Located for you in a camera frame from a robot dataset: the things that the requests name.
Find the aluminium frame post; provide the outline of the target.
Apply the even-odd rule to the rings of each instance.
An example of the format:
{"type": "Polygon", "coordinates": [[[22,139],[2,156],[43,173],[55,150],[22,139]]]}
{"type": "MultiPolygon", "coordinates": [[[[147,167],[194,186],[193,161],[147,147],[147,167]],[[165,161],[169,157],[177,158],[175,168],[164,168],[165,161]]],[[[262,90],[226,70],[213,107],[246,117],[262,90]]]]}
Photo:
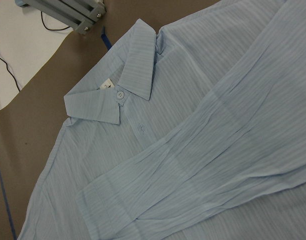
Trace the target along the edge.
{"type": "Polygon", "coordinates": [[[16,0],[19,7],[31,6],[85,35],[106,13],[102,0],[16,0]]]}

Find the light blue button-up shirt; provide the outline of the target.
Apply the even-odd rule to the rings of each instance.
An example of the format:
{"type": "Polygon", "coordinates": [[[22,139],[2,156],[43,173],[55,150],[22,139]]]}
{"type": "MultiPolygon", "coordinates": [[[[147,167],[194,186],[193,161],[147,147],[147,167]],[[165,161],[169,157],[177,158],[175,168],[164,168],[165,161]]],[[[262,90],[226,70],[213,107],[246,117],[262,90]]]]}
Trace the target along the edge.
{"type": "Polygon", "coordinates": [[[143,20],[64,96],[21,240],[306,240],[306,0],[143,20]]]}

